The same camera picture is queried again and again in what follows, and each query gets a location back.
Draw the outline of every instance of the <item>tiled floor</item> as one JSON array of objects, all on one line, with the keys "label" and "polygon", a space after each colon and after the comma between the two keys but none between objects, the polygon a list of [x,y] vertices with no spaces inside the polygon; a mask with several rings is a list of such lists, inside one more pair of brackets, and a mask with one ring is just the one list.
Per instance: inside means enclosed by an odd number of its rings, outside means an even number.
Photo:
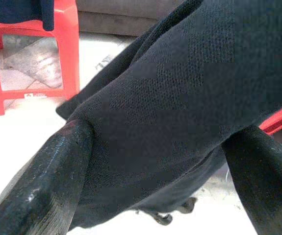
[{"label": "tiled floor", "polygon": [[[131,37],[81,34],[81,88],[132,41]],[[0,79],[4,90],[61,86],[54,39],[5,36],[4,50],[0,50]],[[61,102],[63,98],[59,97],[6,101],[6,114],[0,117],[0,193],[46,139],[64,125],[55,113]],[[143,213],[128,211],[105,224],[76,228],[68,235],[256,235],[227,170],[224,166],[195,193],[198,202],[192,214],[173,213],[174,221],[167,227]]]}]

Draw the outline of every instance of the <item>red object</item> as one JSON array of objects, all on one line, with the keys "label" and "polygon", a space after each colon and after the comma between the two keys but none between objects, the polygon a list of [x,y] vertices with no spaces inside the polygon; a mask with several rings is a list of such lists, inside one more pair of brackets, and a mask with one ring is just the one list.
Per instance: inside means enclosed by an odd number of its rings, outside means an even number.
[{"label": "red object", "polygon": [[64,96],[70,99],[79,92],[78,68],[78,18],[75,0],[56,0],[54,6],[54,30],[47,32],[38,20],[22,23],[0,23],[0,48],[2,34],[19,34],[27,36],[55,37],[61,64],[63,89],[36,89],[2,91],[0,86],[0,115],[4,115],[3,101],[31,96]]},{"label": "red object", "polygon": [[260,128],[269,135],[282,129],[282,110],[272,115],[265,122],[263,122]]}]

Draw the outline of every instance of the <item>black plastic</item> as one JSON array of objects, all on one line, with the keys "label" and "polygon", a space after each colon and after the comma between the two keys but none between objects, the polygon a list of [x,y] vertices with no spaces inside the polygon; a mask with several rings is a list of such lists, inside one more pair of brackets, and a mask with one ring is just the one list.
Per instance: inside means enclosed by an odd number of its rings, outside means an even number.
[{"label": "black plastic", "polygon": [[223,150],[241,202],[259,235],[282,235],[282,146],[256,126]]},{"label": "black plastic", "polygon": [[170,214],[167,214],[167,215],[163,216],[163,215],[161,215],[158,212],[147,211],[147,210],[143,210],[143,212],[148,214],[148,215],[150,215],[160,225],[167,226],[173,220],[173,218],[172,218],[172,216]]},{"label": "black plastic", "polygon": [[51,136],[0,195],[0,235],[66,234],[92,149],[91,127],[75,120]]},{"label": "black plastic", "polygon": [[197,198],[190,197],[185,203],[177,208],[177,210],[182,214],[190,214],[193,212],[195,203],[197,202]]}]

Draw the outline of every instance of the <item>sticker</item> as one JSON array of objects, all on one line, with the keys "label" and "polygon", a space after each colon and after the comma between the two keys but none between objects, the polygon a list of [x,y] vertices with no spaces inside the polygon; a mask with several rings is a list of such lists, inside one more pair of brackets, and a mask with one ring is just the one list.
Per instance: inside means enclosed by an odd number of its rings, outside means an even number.
[{"label": "sticker", "polygon": [[24,94],[24,99],[33,99],[33,98],[47,98],[47,96],[43,93],[26,93]]}]

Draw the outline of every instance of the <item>black cloth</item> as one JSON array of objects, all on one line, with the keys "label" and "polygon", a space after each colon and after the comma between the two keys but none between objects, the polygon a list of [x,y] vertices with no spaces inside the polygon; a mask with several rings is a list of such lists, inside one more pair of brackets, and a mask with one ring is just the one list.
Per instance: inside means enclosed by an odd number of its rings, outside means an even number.
[{"label": "black cloth", "polygon": [[0,23],[42,20],[44,30],[52,31],[53,7],[54,0],[0,0]]},{"label": "black cloth", "polygon": [[282,1],[188,0],[57,112],[94,129],[71,224],[170,212],[225,162],[221,144],[282,108]]}]

